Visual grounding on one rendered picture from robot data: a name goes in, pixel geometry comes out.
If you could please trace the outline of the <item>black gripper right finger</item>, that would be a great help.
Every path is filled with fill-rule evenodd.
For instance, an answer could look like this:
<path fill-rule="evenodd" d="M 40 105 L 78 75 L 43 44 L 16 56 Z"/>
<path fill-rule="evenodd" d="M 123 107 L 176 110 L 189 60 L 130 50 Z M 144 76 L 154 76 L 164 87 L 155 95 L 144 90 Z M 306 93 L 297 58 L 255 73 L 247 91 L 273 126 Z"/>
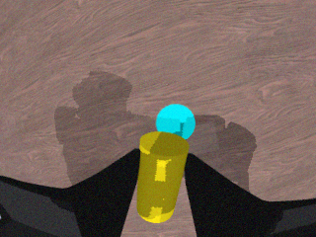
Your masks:
<path fill-rule="evenodd" d="M 273 237 L 316 222 L 316 197 L 262 200 L 193 153 L 187 154 L 185 174 L 197 237 Z"/>

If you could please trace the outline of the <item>cyan circle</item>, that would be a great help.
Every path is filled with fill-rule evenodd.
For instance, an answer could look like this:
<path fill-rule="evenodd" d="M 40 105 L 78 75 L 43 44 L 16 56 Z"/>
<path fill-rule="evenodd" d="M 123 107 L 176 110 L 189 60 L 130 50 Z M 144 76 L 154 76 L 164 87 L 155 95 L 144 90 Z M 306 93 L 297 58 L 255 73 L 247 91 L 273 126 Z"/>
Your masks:
<path fill-rule="evenodd" d="M 194 115 L 186 107 L 173 104 L 173 106 L 167 106 L 159 112 L 155 120 L 155 127 L 157 127 L 157 131 L 165 131 L 165 133 L 179 135 L 179 137 L 187 139 L 194 133 Z"/>

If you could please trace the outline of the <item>yellow cylinder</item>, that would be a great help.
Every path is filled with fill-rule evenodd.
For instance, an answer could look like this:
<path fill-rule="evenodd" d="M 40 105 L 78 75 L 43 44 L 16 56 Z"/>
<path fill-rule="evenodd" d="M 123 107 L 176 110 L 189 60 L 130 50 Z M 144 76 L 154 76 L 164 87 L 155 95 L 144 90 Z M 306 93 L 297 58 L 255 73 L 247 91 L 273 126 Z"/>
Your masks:
<path fill-rule="evenodd" d="M 174 212 L 190 145 L 179 135 L 154 131 L 143 135 L 137 179 L 137 212 L 150 222 L 165 222 Z"/>

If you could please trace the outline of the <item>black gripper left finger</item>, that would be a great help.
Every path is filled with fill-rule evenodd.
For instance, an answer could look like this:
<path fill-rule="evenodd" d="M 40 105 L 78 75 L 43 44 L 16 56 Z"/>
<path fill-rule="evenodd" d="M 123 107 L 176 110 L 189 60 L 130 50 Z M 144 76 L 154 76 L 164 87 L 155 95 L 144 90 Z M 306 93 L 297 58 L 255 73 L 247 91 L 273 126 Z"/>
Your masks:
<path fill-rule="evenodd" d="M 141 149 L 67 189 L 0 175 L 0 216 L 60 237 L 119 237 L 138 179 Z"/>

